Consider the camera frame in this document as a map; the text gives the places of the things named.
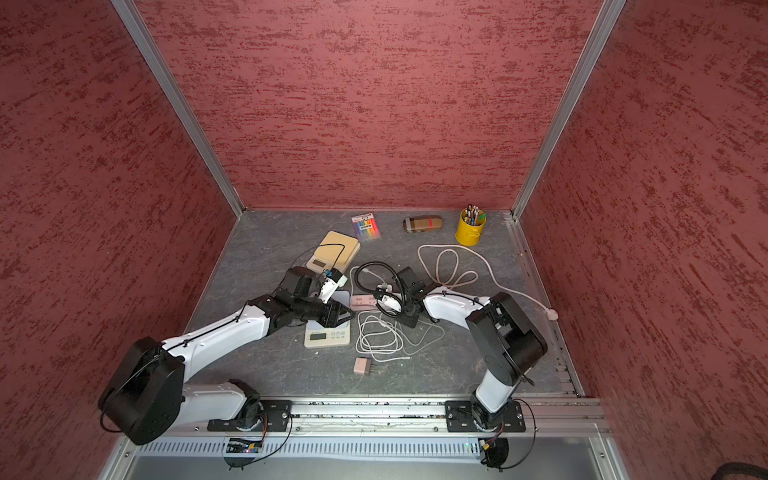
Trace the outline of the blue top kitchen scale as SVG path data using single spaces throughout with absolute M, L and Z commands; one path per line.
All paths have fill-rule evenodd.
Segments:
M 342 310 L 340 320 L 335 327 L 323 327 L 317 321 L 308 321 L 305 325 L 304 346 L 307 349 L 348 346 L 351 342 L 351 324 L 353 312 Z

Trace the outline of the white charger adapter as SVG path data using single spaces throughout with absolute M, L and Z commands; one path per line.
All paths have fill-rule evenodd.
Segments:
M 388 311 L 399 312 L 401 310 L 401 301 L 398 295 L 382 293 L 381 298 L 378 299 L 377 302 L 382 308 Z

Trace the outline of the pink power strip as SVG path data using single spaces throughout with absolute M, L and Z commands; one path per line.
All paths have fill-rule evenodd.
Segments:
M 349 307 L 356 312 L 374 311 L 377 309 L 377 300 L 370 294 L 351 295 Z

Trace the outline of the pink charger adapter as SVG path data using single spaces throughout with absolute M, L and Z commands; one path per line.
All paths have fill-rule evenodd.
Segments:
M 353 365 L 353 373 L 359 376 L 369 375 L 372 368 L 372 359 L 357 357 Z

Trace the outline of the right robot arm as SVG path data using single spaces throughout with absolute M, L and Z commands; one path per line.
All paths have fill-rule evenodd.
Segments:
M 548 352 L 543 334 L 507 293 L 471 297 L 427 284 L 409 267 L 395 273 L 396 319 L 413 327 L 420 317 L 469 331 L 486 372 L 470 397 L 470 411 L 481 431 L 497 430 L 512 394 Z

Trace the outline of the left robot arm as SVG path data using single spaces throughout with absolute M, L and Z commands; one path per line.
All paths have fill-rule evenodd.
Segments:
M 295 322 L 316 321 L 326 328 L 345 322 L 352 311 L 333 295 L 347 281 L 337 269 L 318 274 L 291 267 L 272 293 L 245 301 L 221 320 L 163 341 L 136 341 L 98 400 L 102 429 L 122 433 L 136 445 L 200 422 L 217 431 L 267 430 L 261 396 L 244 381 L 192 385 L 190 379 L 238 348 Z

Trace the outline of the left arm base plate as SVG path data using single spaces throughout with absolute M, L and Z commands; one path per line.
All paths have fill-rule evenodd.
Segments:
M 291 418 L 292 402 L 289 400 L 248 399 L 240 412 L 230 420 L 210 420 L 211 432 L 286 432 Z

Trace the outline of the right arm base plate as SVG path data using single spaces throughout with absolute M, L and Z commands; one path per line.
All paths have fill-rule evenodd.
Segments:
M 517 400 L 508 400 L 502 408 L 490 413 L 479 402 L 447 401 L 444 404 L 447 430 L 451 433 L 522 433 L 526 424 Z

